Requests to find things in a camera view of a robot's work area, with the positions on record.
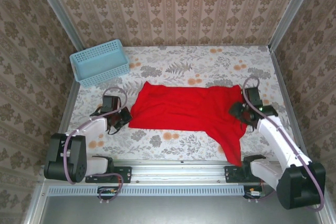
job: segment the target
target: table surface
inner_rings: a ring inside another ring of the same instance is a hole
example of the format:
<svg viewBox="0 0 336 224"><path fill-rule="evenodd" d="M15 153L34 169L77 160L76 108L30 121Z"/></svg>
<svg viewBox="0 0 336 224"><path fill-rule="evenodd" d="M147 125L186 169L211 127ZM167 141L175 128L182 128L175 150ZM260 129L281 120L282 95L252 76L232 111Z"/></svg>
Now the table surface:
<svg viewBox="0 0 336 224"><path fill-rule="evenodd" d="M187 46L187 47L125 47L131 72L91 88L79 89L69 130L88 119L102 104L102 94L110 86L118 86L128 94L131 109L143 84L170 87L211 87L239 84L249 76L260 79L260 96L264 105L271 104L289 135L292 130L280 92L278 80L266 46ZM248 127L240 139L244 156L263 154L276 160L266 139ZM116 159L138 160L207 160L225 161L223 149L204 132L175 130L143 130L124 126L116 135L102 133L87 143L88 154Z"/></svg>

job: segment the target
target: wall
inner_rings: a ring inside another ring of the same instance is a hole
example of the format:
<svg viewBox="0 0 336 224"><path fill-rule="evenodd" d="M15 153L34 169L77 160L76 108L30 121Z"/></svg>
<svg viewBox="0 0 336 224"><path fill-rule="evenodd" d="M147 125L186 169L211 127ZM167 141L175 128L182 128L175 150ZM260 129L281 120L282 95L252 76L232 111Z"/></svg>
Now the wall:
<svg viewBox="0 0 336 224"><path fill-rule="evenodd" d="M74 52L46 0L0 0L0 223L20 223L58 131Z"/></svg>
<svg viewBox="0 0 336 224"><path fill-rule="evenodd" d="M276 49L310 157L336 200L336 0L304 0Z"/></svg>
<svg viewBox="0 0 336 224"><path fill-rule="evenodd" d="M268 44L289 0L61 0L86 47Z"/></svg>

